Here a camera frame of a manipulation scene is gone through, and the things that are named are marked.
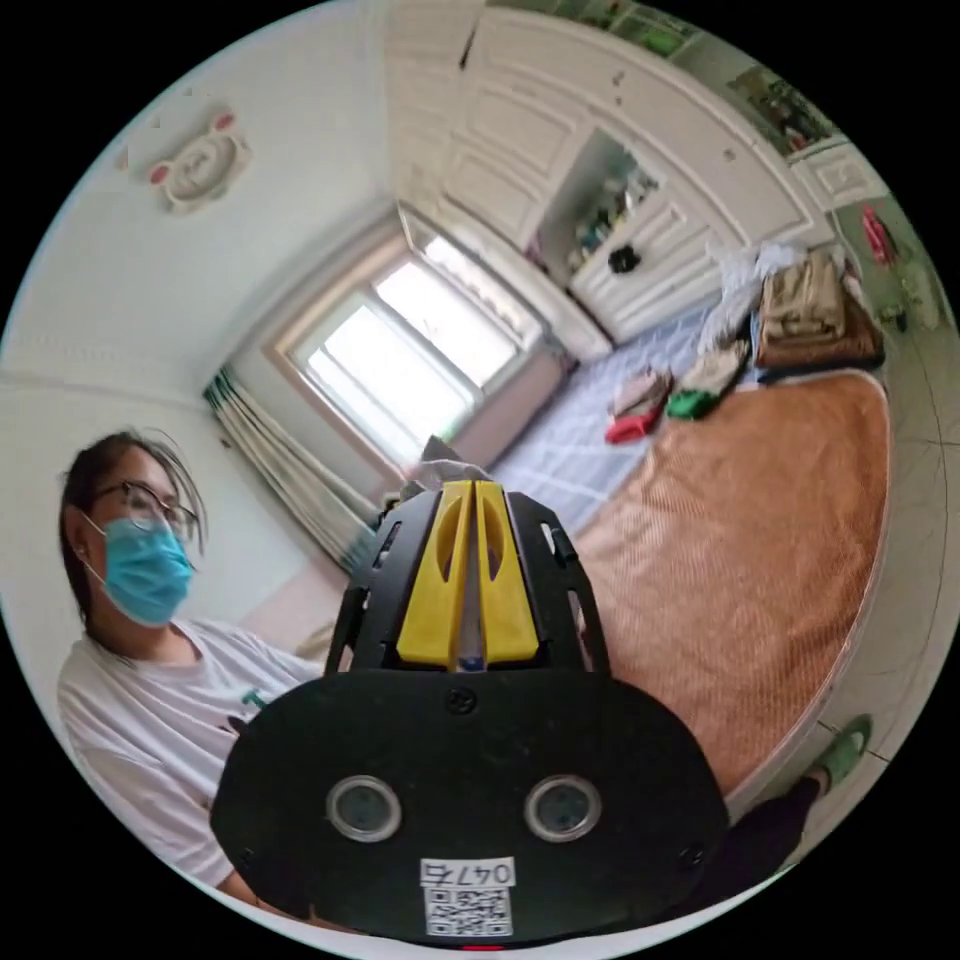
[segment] black pants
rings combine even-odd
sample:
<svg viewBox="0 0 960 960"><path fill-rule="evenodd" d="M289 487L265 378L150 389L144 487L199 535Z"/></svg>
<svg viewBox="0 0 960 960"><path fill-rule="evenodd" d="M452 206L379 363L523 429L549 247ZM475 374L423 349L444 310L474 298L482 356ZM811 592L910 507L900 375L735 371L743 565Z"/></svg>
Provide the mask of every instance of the black pants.
<svg viewBox="0 0 960 960"><path fill-rule="evenodd" d="M656 922L705 910L772 877L800 845L819 792L816 780L802 777L789 793L754 807L731 828L700 885Z"/></svg>

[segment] dark hair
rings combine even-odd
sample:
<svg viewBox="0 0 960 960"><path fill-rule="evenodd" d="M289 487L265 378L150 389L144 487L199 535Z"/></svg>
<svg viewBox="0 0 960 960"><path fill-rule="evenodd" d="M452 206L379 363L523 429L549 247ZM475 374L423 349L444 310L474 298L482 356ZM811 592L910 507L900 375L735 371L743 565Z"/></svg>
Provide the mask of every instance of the dark hair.
<svg viewBox="0 0 960 960"><path fill-rule="evenodd" d="M60 501L60 553L70 589L80 610L80 619L86 624L90 616L90 582L80 558L74 553L67 539L67 507L76 507L89 513L96 499L101 481L120 462L132 447L139 447L153 457L166 471L177 496L186 500L186 505L197 515L200 552L206 543L207 515L203 500L183 460L175 451L175 444L152 440L136 430L123 430L103 437L95 444L81 450L65 475L63 497Z"/></svg>

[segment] label sticker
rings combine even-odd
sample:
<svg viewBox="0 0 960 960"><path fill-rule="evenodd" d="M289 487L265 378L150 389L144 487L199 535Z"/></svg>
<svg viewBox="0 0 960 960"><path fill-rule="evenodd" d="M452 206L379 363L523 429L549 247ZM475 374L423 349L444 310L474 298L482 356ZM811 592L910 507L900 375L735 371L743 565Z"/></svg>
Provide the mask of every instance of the label sticker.
<svg viewBox="0 0 960 960"><path fill-rule="evenodd" d="M434 937L513 936L513 857L421 860L427 934Z"/></svg>

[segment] qr code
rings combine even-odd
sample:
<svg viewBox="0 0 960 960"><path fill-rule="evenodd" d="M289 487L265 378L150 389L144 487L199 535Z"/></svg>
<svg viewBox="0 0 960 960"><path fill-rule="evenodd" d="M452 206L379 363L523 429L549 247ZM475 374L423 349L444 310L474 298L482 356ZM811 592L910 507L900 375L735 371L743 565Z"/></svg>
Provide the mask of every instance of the qr code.
<svg viewBox="0 0 960 960"><path fill-rule="evenodd" d="M434 937L513 936L509 887L423 891L427 933Z"/></svg>

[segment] ceiling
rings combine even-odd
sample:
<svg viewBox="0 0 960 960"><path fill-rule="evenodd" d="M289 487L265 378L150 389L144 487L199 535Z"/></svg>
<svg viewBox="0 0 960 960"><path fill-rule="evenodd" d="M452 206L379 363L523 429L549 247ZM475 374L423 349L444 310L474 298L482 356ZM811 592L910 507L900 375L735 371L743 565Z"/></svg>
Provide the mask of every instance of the ceiling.
<svg viewBox="0 0 960 960"><path fill-rule="evenodd" d="M258 305L354 216L390 203L383 37L390 3L340 0L270 26L201 65L109 147L64 205L17 301L18 347L150 357L194 388ZM147 173L229 105L253 161L186 218ZM126 170L117 166L123 151Z"/></svg>

